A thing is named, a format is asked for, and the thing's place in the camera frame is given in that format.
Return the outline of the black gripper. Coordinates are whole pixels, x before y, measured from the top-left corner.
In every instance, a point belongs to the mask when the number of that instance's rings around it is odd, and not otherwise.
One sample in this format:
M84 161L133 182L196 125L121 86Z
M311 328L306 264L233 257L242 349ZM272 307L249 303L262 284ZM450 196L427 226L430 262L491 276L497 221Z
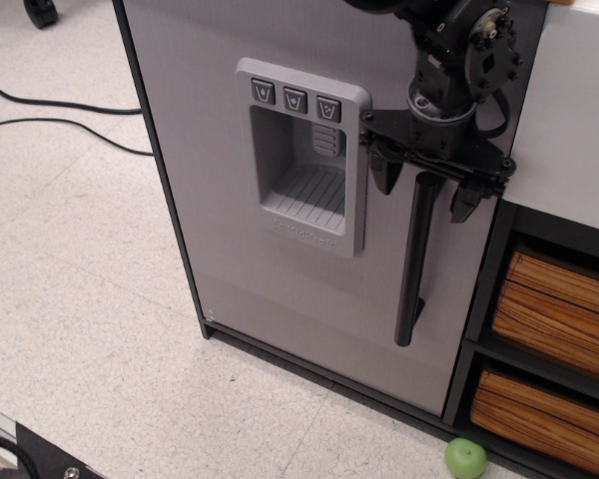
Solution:
M372 177L384 195L405 164L459 183L450 205L454 224L478 208L482 188L501 193L516 171L516 163L477 130L472 115L430 122L412 110L373 109L361 113L361 127Z

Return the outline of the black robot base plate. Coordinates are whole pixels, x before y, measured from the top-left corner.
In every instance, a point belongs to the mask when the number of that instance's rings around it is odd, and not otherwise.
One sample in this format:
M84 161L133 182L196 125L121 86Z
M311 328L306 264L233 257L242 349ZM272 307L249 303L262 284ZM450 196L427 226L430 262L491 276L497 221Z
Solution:
M16 423L17 444L35 463L41 478L102 479L98 471L49 442L28 427Z

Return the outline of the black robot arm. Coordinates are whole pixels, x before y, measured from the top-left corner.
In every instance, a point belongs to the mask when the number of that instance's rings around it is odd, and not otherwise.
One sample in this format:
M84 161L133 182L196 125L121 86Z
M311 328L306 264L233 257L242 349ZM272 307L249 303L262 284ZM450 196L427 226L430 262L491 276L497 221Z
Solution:
M354 1L365 13L406 21L416 62L401 110L359 116L377 187L390 194L404 164L454 180L451 219L465 222L483 199L502 196L516 164L492 139L511 109L503 86L523 63L507 1Z

